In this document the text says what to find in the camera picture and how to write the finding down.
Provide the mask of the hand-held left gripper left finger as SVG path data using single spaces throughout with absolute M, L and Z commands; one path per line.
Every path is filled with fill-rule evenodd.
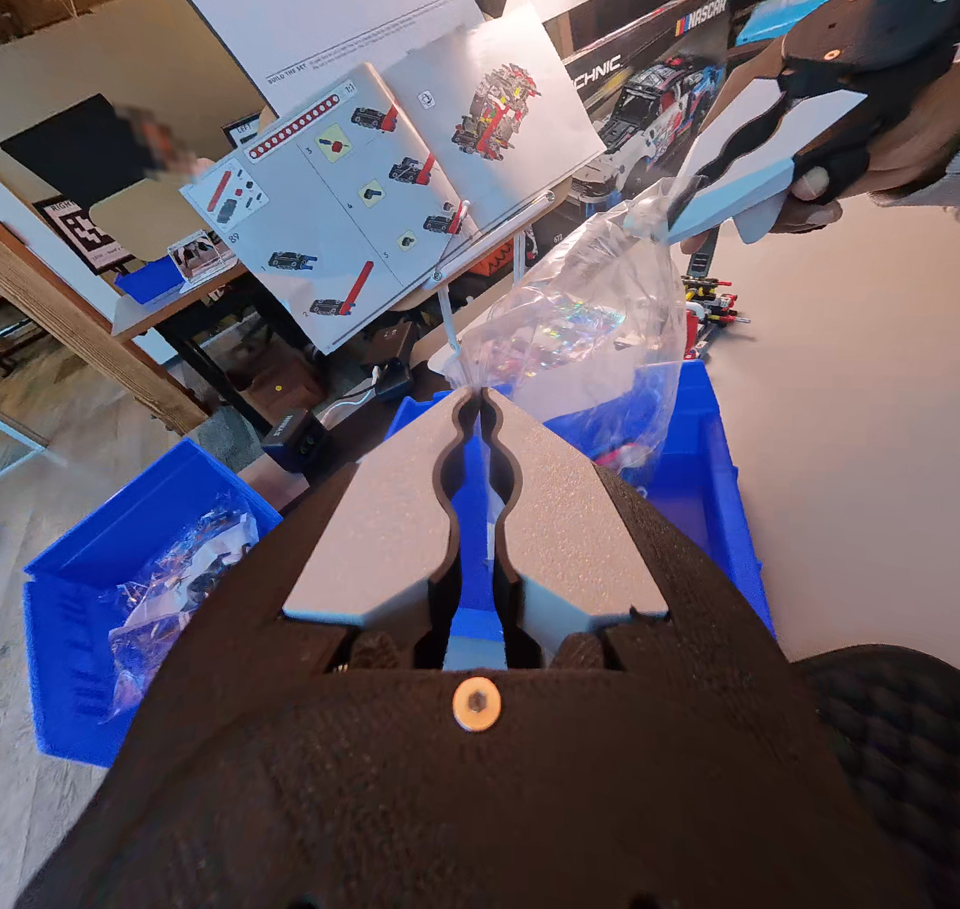
M 477 408 L 473 390 L 455 389 L 359 461 L 283 615 L 446 647 L 462 592 L 452 498 Z

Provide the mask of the lego car chassis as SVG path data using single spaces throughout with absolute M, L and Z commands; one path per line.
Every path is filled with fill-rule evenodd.
M 685 297 L 684 361 L 705 359 L 720 331 L 734 324 L 750 325 L 750 317 L 738 309 L 737 295 L 726 291 L 729 282 L 682 274 L 680 283 Z

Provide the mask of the blue bin with white tag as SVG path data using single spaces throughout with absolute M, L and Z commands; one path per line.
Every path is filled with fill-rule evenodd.
M 463 483 L 452 499 L 464 541 L 461 602 L 451 636 L 491 649 L 503 641 L 492 585 L 495 512 L 503 503 L 489 495 L 488 453 L 478 438 L 466 445 Z M 762 564 L 738 488 L 738 469 L 702 362 L 681 366 L 675 408 L 653 475 L 645 483 L 637 473 L 624 478 L 643 488 L 647 500 L 724 571 L 774 636 Z

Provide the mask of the clear bag of lego parts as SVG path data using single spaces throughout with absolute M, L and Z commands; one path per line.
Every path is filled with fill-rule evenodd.
M 652 475 L 687 343 L 667 243 L 674 182 L 582 223 L 430 369 L 454 389 L 497 390 L 600 466 Z

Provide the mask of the lego instruction booklet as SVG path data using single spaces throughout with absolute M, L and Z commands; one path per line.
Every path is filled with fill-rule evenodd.
M 364 62 L 181 194 L 322 354 L 534 220 L 604 144 L 530 5 Z

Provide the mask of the black lego set box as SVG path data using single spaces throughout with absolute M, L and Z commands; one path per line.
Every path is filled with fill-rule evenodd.
M 533 223 L 538 257 L 590 217 L 677 174 L 727 73 L 771 39 L 735 45 L 763 1 L 672 0 L 564 62 L 603 150 Z

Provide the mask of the person's right hand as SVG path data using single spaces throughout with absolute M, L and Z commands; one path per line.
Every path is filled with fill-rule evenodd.
M 880 207 L 931 207 L 925 204 L 928 187 L 946 171 L 959 170 L 957 62 L 920 92 L 904 121 L 870 144 L 869 154 L 867 171 L 831 202 L 820 201 L 824 171 L 810 171 L 797 180 L 772 231 L 819 230 L 842 216 L 841 201 L 863 195 Z

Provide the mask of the black power bank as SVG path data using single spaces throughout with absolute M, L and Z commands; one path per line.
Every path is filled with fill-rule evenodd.
M 261 441 L 262 452 L 283 471 L 308 476 L 317 471 L 330 432 L 309 409 L 286 411 Z

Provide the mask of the black power adapter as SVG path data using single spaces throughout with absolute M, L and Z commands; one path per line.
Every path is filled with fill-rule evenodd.
M 372 385 L 374 398 L 383 402 L 406 398 L 412 391 L 414 379 L 409 363 L 393 358 L 376 367 Z

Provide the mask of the brown cardboard box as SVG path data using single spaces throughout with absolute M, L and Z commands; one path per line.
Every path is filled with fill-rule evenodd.
M 331 356 L 296 350 L 278 337 L 241 342 L 225 373 L 248 403 L 275 422 L 290 409 L 349 407 L 374 399 L 377 366 L 399 358 L 411 368 L 419 336 L 414 320 L 402 319 Z

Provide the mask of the metal rod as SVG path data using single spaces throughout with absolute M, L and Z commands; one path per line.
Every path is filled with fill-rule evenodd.
M 454 321 L 454 312 L 451 307 L 450 287 L 444 282 L 437 288 L 438 304 L 444 333 L 452 356 L 458 357 L 461 353 L 461 340 Z

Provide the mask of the large blue plastic bin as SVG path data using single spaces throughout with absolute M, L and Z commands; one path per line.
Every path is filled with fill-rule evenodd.
M 246 504 L 261 536 L 282 522 L 244 480 L 186 438 L 25 567 L 31 715 L 43 754 L 113 765 L 136 713 L 107 719 L 115 680 L 109 632 L 123 623 L 118 588 L 222 496 Z

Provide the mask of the clear acrylic stand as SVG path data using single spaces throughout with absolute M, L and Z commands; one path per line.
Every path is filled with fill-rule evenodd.
M 201 229 L 168 246 L 171 258 L 186 283 L 227 267 L 234 253 L 224 240 L 212 229 Z

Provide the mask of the white printed task sheet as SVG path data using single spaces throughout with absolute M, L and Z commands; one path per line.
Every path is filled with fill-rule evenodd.
M 187 0 L 277 115 L 483 22 L 475 0 Z

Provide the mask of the wooden post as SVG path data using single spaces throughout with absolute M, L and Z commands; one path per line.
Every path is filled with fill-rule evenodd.
M 114 338 L 106 318 L 1 226 L 1 295 L 171 432 L 185 436 L 210 416 L 196 396 L 136 345 Z

